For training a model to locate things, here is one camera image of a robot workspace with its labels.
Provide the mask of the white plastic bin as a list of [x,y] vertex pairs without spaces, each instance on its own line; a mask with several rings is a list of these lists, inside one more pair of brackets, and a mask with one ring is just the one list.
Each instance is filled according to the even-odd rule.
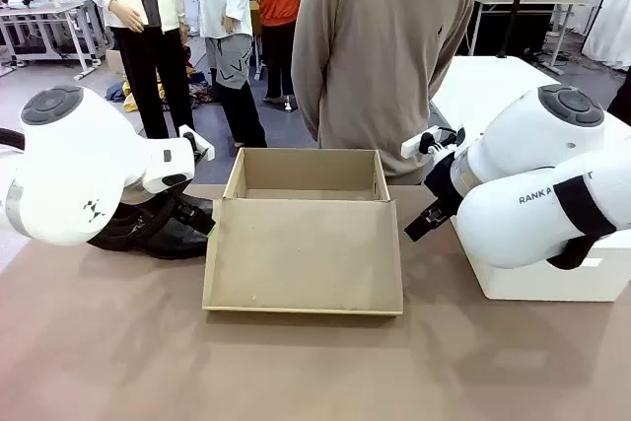
[[513,261],[556,250],[553,229],[535,214],[477,220],[466,210],[453,217],[452,224],[490,300],[610,303],[631,283],[631,229],[597,241],[581,266],[572,270],[558,269],[547,260],[505,269],[489,263],[498,255]]

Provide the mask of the white curtain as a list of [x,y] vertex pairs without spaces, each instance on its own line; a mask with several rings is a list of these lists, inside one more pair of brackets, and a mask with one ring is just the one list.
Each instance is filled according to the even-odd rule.
[[631,69],[631,0],[603,0],[582,52],[613,69]]

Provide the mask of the brown cardboard shoe box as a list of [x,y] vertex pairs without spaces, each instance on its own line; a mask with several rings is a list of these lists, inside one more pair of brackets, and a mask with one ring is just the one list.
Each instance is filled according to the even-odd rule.
[[402,315],[396,206],[378,152],[244,148],[213,218],[204,310]]

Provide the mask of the person in beige sweater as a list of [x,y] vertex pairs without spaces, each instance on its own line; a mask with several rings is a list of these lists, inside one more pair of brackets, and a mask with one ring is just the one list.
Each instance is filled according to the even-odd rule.
[[418,184],[424,158],[404,141],[429,124],[474,0],[302,0],[292,80],[304,123],[325,149],[376,150],[386,180]]

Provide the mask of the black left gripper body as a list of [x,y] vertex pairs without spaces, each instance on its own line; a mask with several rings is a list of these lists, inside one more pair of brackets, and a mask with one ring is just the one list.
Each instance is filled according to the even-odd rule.
[[190,205],[184,200],[185,185],[171,187],[145,202],[149,217],[189,217]]

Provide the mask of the pile of colourful clothes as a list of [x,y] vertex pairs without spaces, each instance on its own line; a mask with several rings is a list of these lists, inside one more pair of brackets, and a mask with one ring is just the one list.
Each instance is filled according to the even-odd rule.
[[[186,74],[188,78],[188,89],[191,101],[191,107],[197,108],[200,105],[211,104],[214,102],[211,87],[206,81],[203,72],[196,71],[193,66],[186,63]],[[159,74],[157,76],[158,94],[162,102],[162,110],[169,111],[169,104],[166,98],[164,85]],[[137,103],[131,92],[128,81],[122,81],[110,86],[105,92],[105,99],[111,103],[122,104],[125,112],[134,112],[138,110]]]

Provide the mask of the mannequin in grey shorts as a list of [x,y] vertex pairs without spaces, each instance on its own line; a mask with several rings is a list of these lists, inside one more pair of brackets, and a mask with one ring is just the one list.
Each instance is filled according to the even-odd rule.
[[250,0],[199,1],[200,32],[234,143],[265,148],[265,131],[249,85],[253,40]]

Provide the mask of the grey metal frame workbench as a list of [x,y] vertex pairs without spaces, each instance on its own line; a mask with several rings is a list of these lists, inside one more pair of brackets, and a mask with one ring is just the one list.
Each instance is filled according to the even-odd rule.
[[91,0],[0,9],[0,77],[33,61],[77,61],[79,81],[95,72],[112,45],[99,8]]

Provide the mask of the black stand pole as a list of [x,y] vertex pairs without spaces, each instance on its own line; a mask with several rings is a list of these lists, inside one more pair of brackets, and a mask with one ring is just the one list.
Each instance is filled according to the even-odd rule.
[[508,19],[508,25],[505,31],[504,39],[497,53],[498,58],[506,58],[510,53],[518,51],[518,47],[523,43],[520,39],[523,33],[521,25],[522,0],[513,0],[511,12]]

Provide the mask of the mannequin in cream jacket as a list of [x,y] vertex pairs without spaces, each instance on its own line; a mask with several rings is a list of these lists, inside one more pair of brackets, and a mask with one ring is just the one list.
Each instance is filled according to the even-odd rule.
[[167,138],[158,86],[162,85],[175,129],[194,126],[184,42],[183,0],[92,0],[116,40],[144,131]]

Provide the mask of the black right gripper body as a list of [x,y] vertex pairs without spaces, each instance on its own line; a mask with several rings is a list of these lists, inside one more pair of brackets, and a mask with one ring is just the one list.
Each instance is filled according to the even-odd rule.
[[436,197],[427,212],[455,212],[463,200],[452,179],[452,166],[465,153],[464,147],[434,145],[429,149],[431,169],[423,183]]

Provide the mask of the bystander in dark clothes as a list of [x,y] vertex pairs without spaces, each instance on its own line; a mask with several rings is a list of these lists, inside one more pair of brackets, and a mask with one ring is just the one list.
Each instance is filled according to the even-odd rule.
[[617,119],[631,126],[631,68],[627,71],[625,80],[617,90],[607,111]]

